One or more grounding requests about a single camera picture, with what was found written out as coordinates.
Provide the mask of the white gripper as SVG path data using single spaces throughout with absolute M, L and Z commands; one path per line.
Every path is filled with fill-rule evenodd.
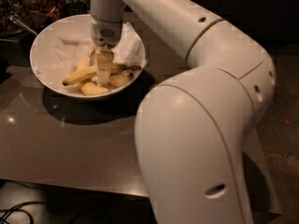
M 91 18 L 91 39 L 96 47 L 113 49 L 121 40 L 122 23 L 105 22 Z M 106 85 L 111 75 L 114 53 L 110 49 L 96 51 L 97 78 L 100 85 Z

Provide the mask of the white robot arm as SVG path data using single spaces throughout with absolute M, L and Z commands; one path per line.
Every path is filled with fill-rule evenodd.
M 253 224 L 242 147 L 274 96 L 271 57 L 191 0 L 91 0 L 95 44 L 118 44 L 127 7 L 189 67 L 154 87 L 135 117 L 157 223 Z

